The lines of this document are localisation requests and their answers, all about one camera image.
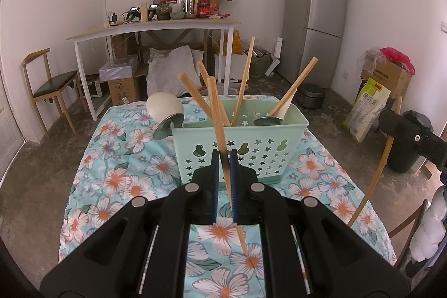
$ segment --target blue floral fabric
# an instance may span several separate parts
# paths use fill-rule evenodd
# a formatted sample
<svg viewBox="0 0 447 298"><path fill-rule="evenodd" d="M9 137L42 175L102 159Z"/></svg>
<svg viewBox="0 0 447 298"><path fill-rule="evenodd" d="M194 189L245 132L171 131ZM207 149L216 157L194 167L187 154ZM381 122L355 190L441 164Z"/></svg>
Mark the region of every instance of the blue floral fabric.
<svg viewBox="0 0 447 298"><path fill-rule="evenodd" d="M183 98L182 103L185 122L206 118L191 98ZM105 113L71 188L60 234L60 261L133 197L165 197L181 184L173 138L153 140L155 127L144 102L112 107ZM274 188L297 200L314 196L346 223L363 198L362 191L307 129ZM395 263L391 240L369 202L352 229L386 261ZM185 298L265 296L259 229L245 226L244 232L248 256L242 252L228 196L220 191L216 224L191 227Z"/></svg>

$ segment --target silver refrigerator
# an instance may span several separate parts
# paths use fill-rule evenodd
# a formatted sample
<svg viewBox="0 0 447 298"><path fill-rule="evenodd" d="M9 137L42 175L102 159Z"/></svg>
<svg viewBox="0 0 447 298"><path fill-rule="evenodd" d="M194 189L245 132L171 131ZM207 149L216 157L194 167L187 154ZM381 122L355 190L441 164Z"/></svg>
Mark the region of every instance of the silver refrigerator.
<svg viewBox="0 0 447 298"><path fill-rule="evenodd" d="M286 0L278 72L294 82L312 57L318 63L306 78L330 87L337 67L348 0Z"/></svg>

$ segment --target bottle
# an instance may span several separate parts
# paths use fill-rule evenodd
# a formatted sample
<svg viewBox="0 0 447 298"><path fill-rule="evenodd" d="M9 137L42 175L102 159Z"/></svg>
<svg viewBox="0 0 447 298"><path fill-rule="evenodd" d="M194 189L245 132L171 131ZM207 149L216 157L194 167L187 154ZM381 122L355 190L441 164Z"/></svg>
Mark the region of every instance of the bottle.
<svg viewBox="0 0 447 298"><path fill-rule="evenodd" d="M211 0L198 0L198 18L208 18L210 16Z"/></svg>

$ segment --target metal screw head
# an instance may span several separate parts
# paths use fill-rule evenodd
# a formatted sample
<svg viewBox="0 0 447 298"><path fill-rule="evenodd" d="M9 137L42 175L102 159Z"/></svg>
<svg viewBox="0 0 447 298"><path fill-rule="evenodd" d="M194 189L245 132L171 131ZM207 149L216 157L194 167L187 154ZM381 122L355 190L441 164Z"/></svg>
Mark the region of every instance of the metal screw head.
<svg viewBox="0 0 447 298"><path fill-rule="evenodd" d="M138 196L132 199L133 207L142 207L146 203L146 199L144 197Z"/></svg>
<svg viewBox="0 0 447 298"><path fill-rule="evenodd" d="M185 190L187 192L196 192L198 191L198 184L197 183L188 183L187 185L185 185Z"/></svg>
<svg viewBox="0 0 447 298"><path fill-rule="evenodd" d="M306 197L303 202L307 207L316 207L318 205L318 200L315 197Z"/></svg>
<svg viewBox="0 0 447 298"><path fill-rule="evenodd" d="M250 186L250 188L252 189L252 191L254 192L262 192L265 189L265 186L262 183L259 182L255 182L252 183L252 185Z"/></svg>

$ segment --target yellow bag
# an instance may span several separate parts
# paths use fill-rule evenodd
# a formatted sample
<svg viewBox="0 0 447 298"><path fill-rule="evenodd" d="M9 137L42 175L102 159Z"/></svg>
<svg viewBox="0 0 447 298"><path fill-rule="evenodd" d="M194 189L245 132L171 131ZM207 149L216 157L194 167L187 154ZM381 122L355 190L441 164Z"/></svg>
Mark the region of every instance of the yellow bag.
<svg viewBox="0 0 447 298"><path fill-rule="evenodd" d="M225 36L223 38L223 52L224 52L223 55L224 56L226 56L226 54L227 54L227 40L228 40L228 34L225 34ZM213 52L216 55L219 54L219 46L213 42ZM244 54L244 53L242 52L241 37L239 36L239 31L237 29L235 29L234 33L233 33L232 55L242 55L242 54Z"/></svg>

